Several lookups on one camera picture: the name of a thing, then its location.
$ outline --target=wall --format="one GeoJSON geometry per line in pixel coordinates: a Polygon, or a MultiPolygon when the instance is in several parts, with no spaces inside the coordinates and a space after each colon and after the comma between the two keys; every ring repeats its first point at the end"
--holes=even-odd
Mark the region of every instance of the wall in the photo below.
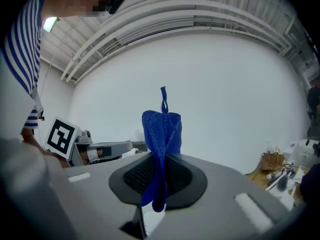
{"type": "Polygon", "coordinates": [[[61,81],[62,72],[55,67],[49,68],[49,64],[40,61],[40,73],[38,79],[38,93],[43,106],[44,121],[38,121],[38,129],[34,130],[35,139],[45,146],[49,128],[54,118],[60,117],[67,120],[70,103],[75,84],[61,81]]]}
{"type": "Polygon", "coordinates": [[[306,100],[291,65],[260,43],[188,34],[143,44],[104,63],[74,90],[69,119],[95,142],[135,140],[142,113],[181,114],[181,153],[253,171],[268,140],[283,150],[306,134],[306,100]]]}

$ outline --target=wooden table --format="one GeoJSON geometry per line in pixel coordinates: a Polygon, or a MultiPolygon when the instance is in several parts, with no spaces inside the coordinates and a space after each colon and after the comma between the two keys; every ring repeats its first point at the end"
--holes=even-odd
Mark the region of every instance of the wooden table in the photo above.
{"type": "MultiPolygon", "coordinates": [[[[298,167],[294,166],[293,167],[294,171],[298,171],[298,167]]],[[[308,169],[303,169],[304,175],[306,175],[309,170],[308,169]]],[[[253,173],[250,173],[247,175],[249,179],[251,179],[255,184],[257,184],[259,187],[266,189],[268,187],[268,180],[267,180],[267,171],[255,171],[253,173]]],[[[302,197],[301,192],[300,192],[300,184],[295,183],[296,189],[295,193],[293,195],[294,200],[298,200],[302,197]]]]}

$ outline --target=striped shirt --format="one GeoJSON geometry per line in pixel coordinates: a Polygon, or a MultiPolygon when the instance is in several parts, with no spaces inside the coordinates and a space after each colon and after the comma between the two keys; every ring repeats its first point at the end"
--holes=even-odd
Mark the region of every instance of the striped shirt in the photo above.
{"type": "MultiPolygon", "coordinates": [[[[29,0],[13,22],[1,48],[14,78],[31,95],[39,77],[41,11],[44,0],[29,0]]],[[[37,110],[32,110],[24,128],[38,127],[37,110]]]]}

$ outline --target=fluorescent light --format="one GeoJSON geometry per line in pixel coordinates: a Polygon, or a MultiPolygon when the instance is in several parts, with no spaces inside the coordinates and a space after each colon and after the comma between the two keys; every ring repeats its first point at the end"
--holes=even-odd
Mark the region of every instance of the fluorescent light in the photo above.
{"type": "Polygon", "coordinates": [[[45,31],[47,31],[48,33],[50,33],[51,30],[54,28],[54,25],[55,25],[55,23],[57,22],[57,19],[58,19],[57,17],[47,18],[47,19],[45,20],[44,25],[43,25],[43,29],[44,29],[45,31]]]}

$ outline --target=blue towel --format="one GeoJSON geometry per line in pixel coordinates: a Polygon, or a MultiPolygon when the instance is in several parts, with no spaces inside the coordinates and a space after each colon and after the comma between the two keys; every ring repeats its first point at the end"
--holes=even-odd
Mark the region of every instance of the blue towel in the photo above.
{"type": "Polygon", "coordinates": [[[154,156],[153,179],[142,197],[142,206],[153,201],[152,207],[156,212],[164,209],[168,194],[165,175],[166,152],[180,154],[182,144],[181,116],[168,113],[166,87],[162,87],[161,92],[162,113],[148,110],[142,114],[145,143],[154,156]]]}

